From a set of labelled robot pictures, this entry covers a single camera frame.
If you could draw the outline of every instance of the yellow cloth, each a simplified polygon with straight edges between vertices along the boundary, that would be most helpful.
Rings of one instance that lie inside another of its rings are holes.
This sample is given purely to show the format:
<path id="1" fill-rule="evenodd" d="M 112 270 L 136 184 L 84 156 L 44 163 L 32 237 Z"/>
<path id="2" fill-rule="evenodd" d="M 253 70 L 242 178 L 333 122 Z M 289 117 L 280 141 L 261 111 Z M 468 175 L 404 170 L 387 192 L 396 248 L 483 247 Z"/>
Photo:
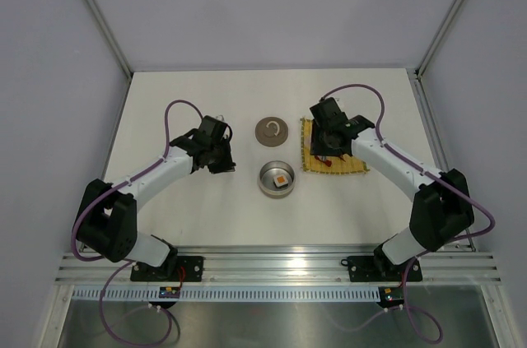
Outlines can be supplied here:
<path id="1" fill-rule="evenodd" d="M 366 163 L 355 156 L 344 155 L 343 160 L 339 157 L 330 156 L 328 160 L 331 160 L 331 167 L 317 160 L 314 156 L 310 155 L 311 126 L 313 123 L 309 119 L 302 118 L 301 124 L 302 169 L 304 171 L 334 175 L 365 174 L 370 171 Z"/>

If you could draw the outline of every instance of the metal base plate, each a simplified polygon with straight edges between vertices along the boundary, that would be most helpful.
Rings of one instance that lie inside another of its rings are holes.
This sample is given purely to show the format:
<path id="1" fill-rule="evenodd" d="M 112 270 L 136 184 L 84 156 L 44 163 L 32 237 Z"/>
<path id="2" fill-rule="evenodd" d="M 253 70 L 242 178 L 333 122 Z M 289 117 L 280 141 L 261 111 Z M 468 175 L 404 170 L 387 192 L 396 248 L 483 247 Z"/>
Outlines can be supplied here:
<path id="1" fill-rule="evenodd" d="M 201 282 L 203 274 L 203 256 L 178 256 L 175 261 L 175 272 L 171 276 L 162 275 L 155 267 L 146 263 L 138 263 L 138 269 L 132 268 L 130 281 L 132 282 L 179 282 L 177 270 L 185 270 L 184 282 Z"/>
<path id="2" fill-rule="evenodd" d="M 403 280 L 404 267 L 401 271 L 387 271 L 381 275 L 373 263 L 373 256 L 348 256 L 340 264 L 347 267 L 351 282 L 401 282 Z M 421 265 L 418 261 L 408 272 L 407 281 L 422 281 Z"/>

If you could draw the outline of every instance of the gray wall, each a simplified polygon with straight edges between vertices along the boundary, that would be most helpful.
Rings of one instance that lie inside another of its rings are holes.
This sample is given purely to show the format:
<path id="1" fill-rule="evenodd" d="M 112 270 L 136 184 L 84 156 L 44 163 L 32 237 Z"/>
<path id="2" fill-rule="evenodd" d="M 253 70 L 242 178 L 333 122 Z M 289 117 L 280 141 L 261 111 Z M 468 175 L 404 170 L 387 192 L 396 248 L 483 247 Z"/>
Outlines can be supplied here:
<path id="1" fill-rule="evenodd" d="M 452 165 L 497 218 L 478 246 L 496 254 L 519 325 L 527 324 L 525 1 L 468 0 L 424 78 Z"/>
<path id="2" fill-rule="evenodd" d="M 81 0 L 0 6 L 0 345 L 27 348 L 126 82 Z"/>
<path id="3" fill-rule="evenodd" d="M 416 67 L 452 0 L 97 0 L 135 71 Z"/>

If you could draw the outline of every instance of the round metal lid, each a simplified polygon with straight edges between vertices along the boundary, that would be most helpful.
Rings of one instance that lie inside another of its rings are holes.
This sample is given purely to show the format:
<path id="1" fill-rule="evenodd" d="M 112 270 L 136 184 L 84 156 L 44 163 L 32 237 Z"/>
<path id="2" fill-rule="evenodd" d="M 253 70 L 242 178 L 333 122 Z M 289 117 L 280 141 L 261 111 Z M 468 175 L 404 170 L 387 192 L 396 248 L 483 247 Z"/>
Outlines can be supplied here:
<path id="1" fill-rule="evenodd" d="M 286 141 L 289 128 L 280 118 L 270 116 L 258 122 L 254 134 L 260 144 L 275 147 Z"/>

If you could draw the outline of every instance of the silver bowl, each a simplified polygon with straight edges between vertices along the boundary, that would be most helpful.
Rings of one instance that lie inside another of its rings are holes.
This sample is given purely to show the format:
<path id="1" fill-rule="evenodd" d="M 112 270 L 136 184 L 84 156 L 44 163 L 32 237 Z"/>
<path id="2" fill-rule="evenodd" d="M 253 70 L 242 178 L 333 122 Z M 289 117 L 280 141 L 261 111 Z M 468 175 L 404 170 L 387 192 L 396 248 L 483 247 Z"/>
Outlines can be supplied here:
<path id="1" fill-rule="evenodd" d="M 274 178 L 278 175 L 285 175 L 289 184 L 277 188 L 274 184 Z M 272 198 L 282 198 L 292 192 L 295 187 L 295 171 L 284 161 L 269 161 L 263 165 L 258 176 L 258 186 L 267 196 Z"/>

